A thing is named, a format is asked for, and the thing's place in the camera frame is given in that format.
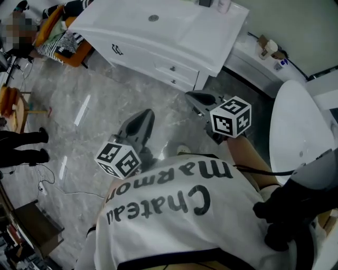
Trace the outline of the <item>white vanity cabinet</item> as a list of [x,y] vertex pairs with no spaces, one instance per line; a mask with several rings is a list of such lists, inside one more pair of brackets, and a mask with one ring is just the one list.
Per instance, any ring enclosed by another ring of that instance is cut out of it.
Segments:
[[[197,70],[195,83],[182,81],[202,90],[209,77],[220,73],[248,13],[236,3],[222,14],[216,3],[204,7],[186,0],[94,0],[70,29],[89,43],[107,41],[116,54],[126,45],[144,49],[154,68],[154,61],[162,59]],[[166,74],[154,72],[157,80]]]

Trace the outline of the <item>black white striped blanket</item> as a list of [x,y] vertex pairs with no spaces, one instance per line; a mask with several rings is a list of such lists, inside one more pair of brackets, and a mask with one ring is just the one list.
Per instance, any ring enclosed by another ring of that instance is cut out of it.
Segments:
[[61,64],[64,64],[64,62],[62,60],[60,60],[59,58],[57,58],[54,53],[56,52],[57,49],[57,43],[53,42],[53,43],[49,43],[47,45],[40,45],[38,47],[35,48],[37,50],[37,52],[47,58],[50,58],[54,61],[57,61]]

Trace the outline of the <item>grey patterned pillow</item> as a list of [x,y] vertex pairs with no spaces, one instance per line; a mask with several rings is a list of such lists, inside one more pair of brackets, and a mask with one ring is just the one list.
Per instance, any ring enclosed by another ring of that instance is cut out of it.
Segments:
[[55,53],[65,58],[72,57],[85,39],[76,32],[66,31],[57,42]]

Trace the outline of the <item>oval freestanding bathtub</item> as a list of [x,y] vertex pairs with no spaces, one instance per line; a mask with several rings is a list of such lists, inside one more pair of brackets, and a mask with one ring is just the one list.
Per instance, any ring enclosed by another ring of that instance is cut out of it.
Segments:
[[294,80],[283,83],[275,98],[270,122],[272,170],[295,170],[335,148],[334,135],[305,87]]

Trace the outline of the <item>dark wooden cabinet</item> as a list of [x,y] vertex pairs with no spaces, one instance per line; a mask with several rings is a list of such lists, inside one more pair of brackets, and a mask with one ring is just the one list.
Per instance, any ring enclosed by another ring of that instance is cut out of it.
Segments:
[[11,211],[20,234],[34,251],[47,258],[63,241],[60,227],[50,216],[38,207],[38,200]]

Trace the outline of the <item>orange sofa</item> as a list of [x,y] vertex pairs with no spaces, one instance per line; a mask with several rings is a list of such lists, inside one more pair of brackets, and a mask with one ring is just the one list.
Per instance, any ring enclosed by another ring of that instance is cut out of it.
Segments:
[[[66,14],[64,12],[64,5],[66,3],[63,4],[59,4],[59,5],[54,5],[50,8],[46,8],[43,12],[42,12],[42,22],[40,23],[40,27],[45,23],[45,21],[48,19],[48,17],[58,8],[58,6],[63,5],[63,14],[60,17],[63,21],[65,21],[65,24],[67,26],[67,30],[66,31],[70,31],[70,32],[75,32],[73,30],[70,29],[70,26],[75,22],[75,20],[81,15],[79,14],[78,16],[70,16],[68,14]],[[43,43],[44,45],[47,45],[49,43],[53,43],[53,42],[58,42],[58,40],[62,37],[62,35],[59,38],[56,38],[55,40],[50,40],[49,38]],[[64,64],[70,65],[72,67],[78,67],[80,65],[86,66],[86,64],[84,64],[84,60],[87,57],[87,55],[89,54],[90,50],[92,49],[92,46],[86,41],[84,40],[81,45],[79,46],[79,48],[77,49],[77,52],[68,58],[62,57],[61,55],[54,53],[54,55],[59,58],[60,60],[62,60],[64,62]]]

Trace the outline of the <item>orange seat cushion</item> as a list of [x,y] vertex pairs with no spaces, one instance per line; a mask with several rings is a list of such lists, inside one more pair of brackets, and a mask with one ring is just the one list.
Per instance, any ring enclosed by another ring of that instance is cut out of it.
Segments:
[[19,89],[2,86],[0,89],[0,116],[9,118],[16,108],[19,99]]

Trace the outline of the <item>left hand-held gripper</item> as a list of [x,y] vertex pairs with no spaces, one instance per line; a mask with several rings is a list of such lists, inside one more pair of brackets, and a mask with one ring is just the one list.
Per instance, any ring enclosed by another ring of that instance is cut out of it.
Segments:
[[103,143],[95,156],[95,162],[105,173],[119,179],[141,173],[139,154],[152,134],[154,121],[152,109],[131,116],[117,134]]

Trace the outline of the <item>person's white shoe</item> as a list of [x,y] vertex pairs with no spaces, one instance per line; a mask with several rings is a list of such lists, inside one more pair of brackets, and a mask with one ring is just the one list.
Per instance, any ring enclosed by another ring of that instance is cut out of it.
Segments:
[[191,150],[187,145],[180,143],[176,146],[175,153],[177,155],[189,155]]

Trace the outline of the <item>white printed T-shirt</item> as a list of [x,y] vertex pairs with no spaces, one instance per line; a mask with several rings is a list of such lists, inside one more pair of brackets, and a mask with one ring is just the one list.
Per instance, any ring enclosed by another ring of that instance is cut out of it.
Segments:
[[257,190],[227,162],[198,155],[161,161],[115,189],[87,233],[74,270],[184,267],[292,270],[295,255],[265,244]]

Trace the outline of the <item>person's black trouser leg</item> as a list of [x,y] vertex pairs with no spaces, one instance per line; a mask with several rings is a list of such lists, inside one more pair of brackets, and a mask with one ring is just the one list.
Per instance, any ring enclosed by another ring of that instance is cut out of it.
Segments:
[[146,172],[148,170],[151,170],[158,162],[157,158],[154,158],[152,152],[148,147],[144,147],[140,154],[139,154],[140,160],[141,160],[141,172]]

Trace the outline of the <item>green cloth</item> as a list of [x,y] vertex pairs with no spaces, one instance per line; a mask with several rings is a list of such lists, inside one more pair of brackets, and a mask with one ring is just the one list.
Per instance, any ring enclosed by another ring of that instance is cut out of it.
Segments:
[[51,30],[49,39],[55,40],[56,38],[59,38],[67,29],[65,21],[59,19]]

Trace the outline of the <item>person's right forearm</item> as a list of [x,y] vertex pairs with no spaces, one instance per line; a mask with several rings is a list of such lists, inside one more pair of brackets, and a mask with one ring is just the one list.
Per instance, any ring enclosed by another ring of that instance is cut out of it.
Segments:
[[[228,138],[227,144],[235,165],[243,165],[271,172],[268,164],[246,137],[238,136],[237,138]],[[275,176],[266,176],[250,172],[244,172],[243,174],[257,190],[273,185],[280,186]]]

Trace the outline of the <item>white drawer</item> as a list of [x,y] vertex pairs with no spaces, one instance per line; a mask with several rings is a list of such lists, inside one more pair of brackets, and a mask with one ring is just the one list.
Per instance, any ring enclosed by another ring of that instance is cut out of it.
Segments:
[[167,60],[157,59],[154,65],[157,70],[186,82],[195,83],[199,74],[197,70]]
[[189,84],[186,83],[182,80],[176,79],[176,78],[172,78],[166,74],[164,75],[159,75],[158,76],[158,80],[176,88],[179,89],[183,92],[189,92],[189,91],[193,91],[194,90],[194,85],[193,84]]

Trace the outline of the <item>white cabinet door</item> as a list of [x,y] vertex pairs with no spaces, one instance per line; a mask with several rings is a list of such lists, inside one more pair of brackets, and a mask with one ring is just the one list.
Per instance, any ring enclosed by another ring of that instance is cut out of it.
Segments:
[[107,61],[117,63],[116,53],[112,49],[112,45],[105,40],[93,39],[91,45],[98,51]]
[[117,49],[116,56],[129,68],[151,77],[155,76],[155,68],[146,50],[126,45]]

